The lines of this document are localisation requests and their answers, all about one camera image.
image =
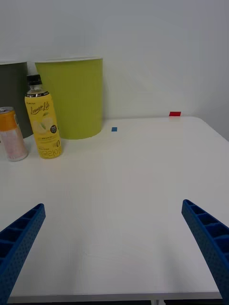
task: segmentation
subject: dark gray bin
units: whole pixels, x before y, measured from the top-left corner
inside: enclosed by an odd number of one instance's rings
[[[27,63],[0,62],[0,107],[13,107],[23,138],[32,135],[30,119],[25,107]]]

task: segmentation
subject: green bin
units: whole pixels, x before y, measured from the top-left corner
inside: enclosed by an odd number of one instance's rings
[[[37,61],[44,88],[52,95],[60,135],[84,139],[102,128],[103,60],[74,58]]]

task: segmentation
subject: small red marker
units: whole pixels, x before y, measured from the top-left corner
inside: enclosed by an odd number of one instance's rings
[[[170,111],[169,116],[180,116],[181,115],[181,111]]]

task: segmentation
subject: plastic bottle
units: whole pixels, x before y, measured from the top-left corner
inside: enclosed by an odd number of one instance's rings
[[[40,157],[52,159],[62,153],[52,97],[42,86],[39,74],[27,76],[30,90],[25,95],[25,105]]]

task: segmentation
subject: orange can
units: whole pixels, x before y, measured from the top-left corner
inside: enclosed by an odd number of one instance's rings
[[[13,107],[0,108],[0,139],[9,161],[24,159],[28,152]]]
[[[0,108],[0,131],[7,132],[17,128],[16,114],[13,107]]]

